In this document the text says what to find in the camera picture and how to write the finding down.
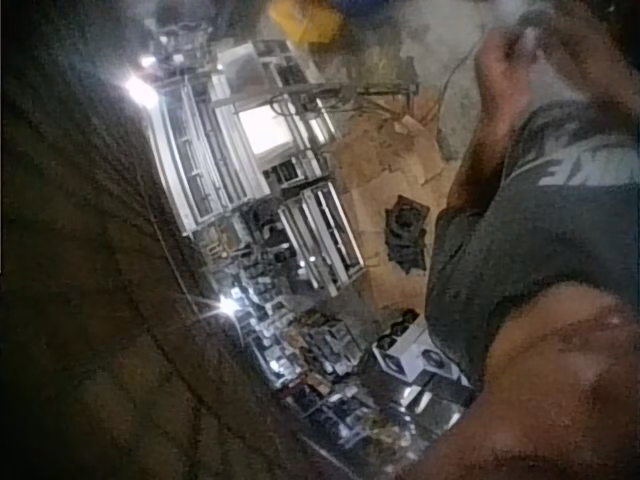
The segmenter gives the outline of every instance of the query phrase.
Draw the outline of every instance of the wall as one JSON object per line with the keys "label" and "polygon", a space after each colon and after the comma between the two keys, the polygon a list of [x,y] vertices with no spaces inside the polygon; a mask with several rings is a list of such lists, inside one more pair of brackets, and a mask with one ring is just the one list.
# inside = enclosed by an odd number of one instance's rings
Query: wall
{"label": "wall", "polygon": [[118,4],[12,7],[3,469],[11,478],[320,478],[290,419],[184,295],[198,291],[197,256],[119,83],[131,56]]}

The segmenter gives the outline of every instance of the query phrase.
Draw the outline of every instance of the finger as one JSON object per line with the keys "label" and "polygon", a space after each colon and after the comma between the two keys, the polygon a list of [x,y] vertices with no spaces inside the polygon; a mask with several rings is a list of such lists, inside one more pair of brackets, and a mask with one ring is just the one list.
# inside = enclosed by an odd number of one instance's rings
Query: finger
{"label": "finger", "polygon": [[478,50],[478,59],[482,63],[505,62],[517,39],[513,30],[492,28],[487,32]]}
{"label": "finger", "polygon": [[516,43],[513,55],[513,63],[518,67],[529,67],[535,63],[536,50],[538,49],[538,31],[527,28]]}

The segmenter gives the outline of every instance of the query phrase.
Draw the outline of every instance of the hand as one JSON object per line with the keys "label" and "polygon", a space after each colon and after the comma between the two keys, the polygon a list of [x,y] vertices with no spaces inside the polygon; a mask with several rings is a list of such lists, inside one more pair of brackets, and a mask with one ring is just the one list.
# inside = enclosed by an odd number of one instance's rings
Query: hand
{"label": "hand", "polygon": [[606,27],[582,3],[564,0],[542,27],[545,57],[594,100],[635,106],[638,81]]}
{"label": "hand", "polygon": [[476,55],[481,123],[508,134],[529,104],[529,68],[535,61],[531,31],[492,29]]}

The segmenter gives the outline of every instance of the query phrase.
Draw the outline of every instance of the bright light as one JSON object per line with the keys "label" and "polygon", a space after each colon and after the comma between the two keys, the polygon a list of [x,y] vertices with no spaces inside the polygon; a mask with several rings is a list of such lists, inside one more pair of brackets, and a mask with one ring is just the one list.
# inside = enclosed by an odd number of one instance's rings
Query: bright light
{"label": "bright light", "polygon": [[131,77],[125,84],[125,88],[138,105],[152,108],[158,103],[158,94],[153,87],[144,83],[138,77]]}
{"label": "bright light", "polygon": [[156,57],[154,57],[153,55],[143,55],[142,57],[140,57],[140,65],[142,65],[142,68],[149,68],[156,62]]}
{"label": "bright light", "polygon": [[230,298],[220,297],[220,311],[226,315],[233,315],[240,307]]}

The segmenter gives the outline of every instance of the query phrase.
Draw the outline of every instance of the black object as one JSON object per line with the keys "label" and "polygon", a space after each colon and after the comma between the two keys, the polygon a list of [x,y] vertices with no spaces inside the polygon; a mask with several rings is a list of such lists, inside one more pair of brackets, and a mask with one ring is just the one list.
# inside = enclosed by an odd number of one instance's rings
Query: black object
{"label": "black object", "polygon": [[396,262],[405,273],[412,268],[426,270],[424,222],[429,207],[402,195],[392,209],[386,210],[385,243],[388,258]]}

